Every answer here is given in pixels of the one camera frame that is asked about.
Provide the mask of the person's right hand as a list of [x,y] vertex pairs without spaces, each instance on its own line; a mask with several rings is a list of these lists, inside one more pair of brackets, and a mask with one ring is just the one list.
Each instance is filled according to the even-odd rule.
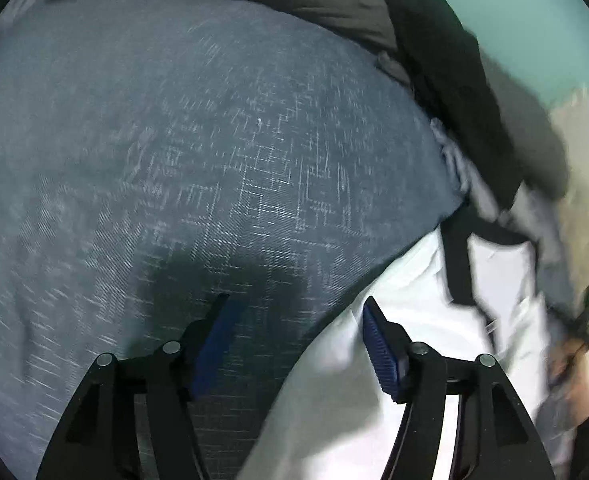
[[573,422],[589,417],[589,345],[579,338],[566,339],[551,354],[551,377],[565,390]]

